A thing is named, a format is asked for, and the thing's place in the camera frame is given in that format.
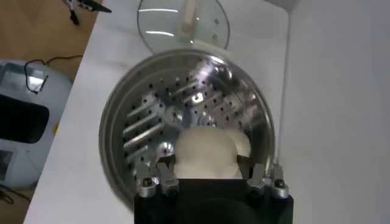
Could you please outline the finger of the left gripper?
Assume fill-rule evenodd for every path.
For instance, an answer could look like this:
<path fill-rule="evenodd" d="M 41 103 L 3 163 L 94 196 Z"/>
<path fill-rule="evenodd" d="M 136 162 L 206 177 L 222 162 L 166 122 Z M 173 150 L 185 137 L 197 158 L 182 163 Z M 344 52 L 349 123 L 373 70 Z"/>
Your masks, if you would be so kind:
<path fill-rule="evenodd" d="M 91 12 L 112 12 L 109 8 L 94 0 L 63 0 L 63 3 L 69 8 L 71 12 L 74 12 L 76 7 L 81 7 Z"/>

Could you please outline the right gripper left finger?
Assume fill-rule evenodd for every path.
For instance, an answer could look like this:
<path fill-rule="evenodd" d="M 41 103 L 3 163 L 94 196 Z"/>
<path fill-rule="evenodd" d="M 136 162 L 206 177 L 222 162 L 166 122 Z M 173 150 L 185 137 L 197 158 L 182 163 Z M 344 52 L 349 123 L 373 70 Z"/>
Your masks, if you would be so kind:
<path fill-rule="evenodd" d="M 137 194 L 142 198 L 151 198 L 157 193 L 157 186 L 160 186 L 160 192 L 167 196 L 175 198 L 179 193 L 179 179 L 176 177 L 173 169 L 175 156 L 162 157 L 155 166 L 155 177 L 158 183 L 153 181 L 151 168 L 146 164 L 136 166 L 136 188 Z"/>

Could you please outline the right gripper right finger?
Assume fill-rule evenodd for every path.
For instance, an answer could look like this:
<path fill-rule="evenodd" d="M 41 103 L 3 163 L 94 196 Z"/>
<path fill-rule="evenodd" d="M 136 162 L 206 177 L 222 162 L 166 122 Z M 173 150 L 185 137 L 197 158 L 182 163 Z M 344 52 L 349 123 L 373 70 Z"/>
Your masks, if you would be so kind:
<path fill-rule="evenodd" d="M 284 180 L 283 169 L 279 165 L 270 167 L 256 163 L 248 156 L 237 156 L 239 174 L 243 178 L 242 194 L 247 198 L 288 198 L 289 187 Z"/>

